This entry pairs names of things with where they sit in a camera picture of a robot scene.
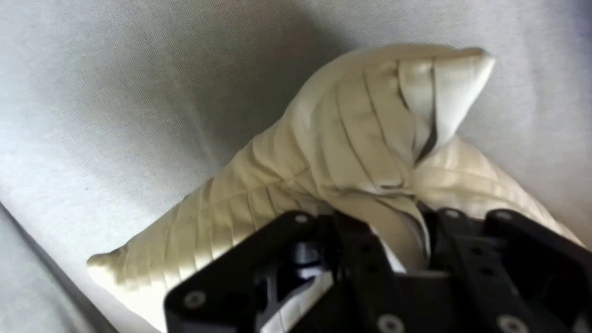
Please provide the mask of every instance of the gray fabric backdrop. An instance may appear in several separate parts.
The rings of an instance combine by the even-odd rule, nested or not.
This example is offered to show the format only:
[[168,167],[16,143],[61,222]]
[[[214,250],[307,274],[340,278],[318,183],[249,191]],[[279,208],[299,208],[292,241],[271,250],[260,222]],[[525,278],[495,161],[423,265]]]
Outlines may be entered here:
[[0,8],[0,202],[120,331],[149,330],[92,285],[85,259],[146,228],[271,124],[312,71],[358,47],[492,52],[460,135],[592,239],[588,0]]

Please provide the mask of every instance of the cream fabric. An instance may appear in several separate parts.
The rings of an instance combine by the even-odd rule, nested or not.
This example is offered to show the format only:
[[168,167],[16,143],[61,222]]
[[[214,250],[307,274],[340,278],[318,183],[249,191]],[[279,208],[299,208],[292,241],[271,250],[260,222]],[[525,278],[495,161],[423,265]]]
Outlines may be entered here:
[[475,217],[510,208],[575,241],[455,137],[492,67],[479,48],[418,45],[338,58],[216,178],[122,248],[90,257],[90,276],[164,331],[173,285],[290,209],[329,206],[366,220],[410,270],[429,252],[416,202]]

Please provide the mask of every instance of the folded fabric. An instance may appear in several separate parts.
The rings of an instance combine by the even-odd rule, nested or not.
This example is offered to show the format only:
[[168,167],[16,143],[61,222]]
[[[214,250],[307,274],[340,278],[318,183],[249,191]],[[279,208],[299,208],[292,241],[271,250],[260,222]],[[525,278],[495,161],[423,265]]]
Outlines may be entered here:
[[429,256],[418,202],[471,217],[506,208],[577,241],[455,137],[492,67],[479,48],[423,45],[334,60],[212,180],[122,248],[92,256],[90,276],[164,331],[166,293],[284,211],[364,220],[406,270]]

